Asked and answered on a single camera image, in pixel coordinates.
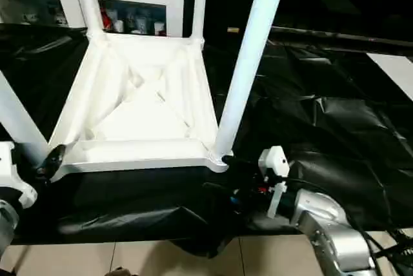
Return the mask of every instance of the white metal frame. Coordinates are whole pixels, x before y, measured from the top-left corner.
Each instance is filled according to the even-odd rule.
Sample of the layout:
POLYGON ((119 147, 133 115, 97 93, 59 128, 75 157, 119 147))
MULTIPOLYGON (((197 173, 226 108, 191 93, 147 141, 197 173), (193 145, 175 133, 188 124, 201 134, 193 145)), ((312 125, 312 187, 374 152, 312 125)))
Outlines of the white metal frame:
MULTIPOLYGON (((101 29, 97 0, 81 2, 85 9, 90 44, 48 144, 50 148, 61 143, 68 145, 64 163, 54 180, 73 172, 169 166, 207 166, 215 172, 225 171, 227 165, 221 158, 231 152, 279 0, 254 0, 219 128, 201 54, 205 0, 195 0, 192 35, 189 39, 105 34, 101 29), (138 42, 145 46, 176 44, 187 50, 190 77, 185 84, 190 86, 189 98, 192 99, 194 119, 199 123, 198 132, 202 132, 201 139, 104 142, 82 141, 79 137, 87 113, 93 108, 90 99, 96 92, 96 77, 104 67, 102 58, 110 49, 122 50, 138 42)), ((6 81, 0 81, 0 86, 6 86, 6 81)), ((21 106, 15 101, 8 106, 7 112, 2 110, 1 115, 16 115, 18 111, 21 111, 21 106)), ((10 133, 13 132, 10 125, 4 125, 10 133)), ((38 129, 31 126, 24 135, 14 139, 17 143, 25 144, 37 137, 37 144, 29 149, 40 150, 44 148, 44 138, 38 137, 37 132, 38 129)))

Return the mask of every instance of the black tarp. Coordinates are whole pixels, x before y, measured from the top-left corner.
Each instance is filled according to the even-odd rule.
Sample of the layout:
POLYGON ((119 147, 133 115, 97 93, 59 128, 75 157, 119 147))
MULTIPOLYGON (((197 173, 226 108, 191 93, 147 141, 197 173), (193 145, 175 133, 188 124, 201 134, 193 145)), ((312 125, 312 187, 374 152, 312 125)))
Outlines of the black tarp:
MULTIPOLYGON (((48 137, 87 40, 81 30, 31 30, 2 27, 2 69, 48 137)), ((218 117, 237 57, 231 47, 204 49, 218 117)), ((262 149, 280 144, 291 176, 334 193, 364 228, 412 226, 412 112, 413 103, 365 54, 276 43, 265 50, 234 153, 255 162, 262 149)), ((244 186, 252 170, 239 163, 222 174, 168 168, 68 175, 22 214, 15 243, 193 238, 208 250, 181 246, 213 255, 210 249, 235 235, 295 233, 284 218, 265 219, 263 206, 234 213, 223 192, 205 187, 244 186)))

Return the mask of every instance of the black cable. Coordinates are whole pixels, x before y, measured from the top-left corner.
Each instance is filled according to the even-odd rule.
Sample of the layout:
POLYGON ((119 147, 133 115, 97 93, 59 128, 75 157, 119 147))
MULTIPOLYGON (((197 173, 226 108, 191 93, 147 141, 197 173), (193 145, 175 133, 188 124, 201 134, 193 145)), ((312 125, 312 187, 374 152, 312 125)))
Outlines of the black cable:
POLYGON ((401 253, 402 251, 406 250, 407 248, 411 248, 413 246, 413 239, 408 239, 403 242, 399 242, 397 245, 394 245, 392 247, 383 249, 379 252, 377 252, 378 258, 380 257, 386 257, 387 255, 391 253, 401 253))

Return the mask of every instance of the glass cabinet door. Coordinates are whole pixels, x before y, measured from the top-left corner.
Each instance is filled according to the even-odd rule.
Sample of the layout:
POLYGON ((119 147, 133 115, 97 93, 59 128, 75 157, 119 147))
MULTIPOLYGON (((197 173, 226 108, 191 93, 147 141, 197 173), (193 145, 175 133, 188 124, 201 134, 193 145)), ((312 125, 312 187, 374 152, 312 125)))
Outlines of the glass cabinet door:
POLYGON ((0 22, 68 26, 60 0, 0 0, 0 22))
POLYGON ((166 36, 166 6, 120 0, 98 0, 106 31, 166 36))

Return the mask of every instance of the black plastic sheet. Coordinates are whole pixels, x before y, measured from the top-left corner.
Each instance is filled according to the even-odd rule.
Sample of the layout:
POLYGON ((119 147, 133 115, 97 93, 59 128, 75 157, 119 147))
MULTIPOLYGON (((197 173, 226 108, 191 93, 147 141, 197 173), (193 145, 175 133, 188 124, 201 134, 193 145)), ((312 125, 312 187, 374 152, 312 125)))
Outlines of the black plastic sheet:
MULTIPOLYGON (((3 70, 48 137, 87 40, 81 31, 63 29, 7 35, 16 30, 1 31, 3 70), (59 38, 68 41, 56 44, 59 38), (49 112, 51 118, 42 117, 49 112)), ((237 57, 236 47, 229 47, 204 50, 218 117, 237 57)), ((280 144, 290 175, 337 195, 364 228, 412 226, 412 112, 411 101, 365 54, 268 46, 234 152, 256 162, 262 149, 280 144)), ((227 195, 205 187, 245 187, 252 170, 237 164, 222 174, 167 168, 68 175, 43 189, 22 214, 14 242, 171 239, 213 256, 236 235, 296 233, 285 218, 267 219, 262 205, 234 213, 227 195)))

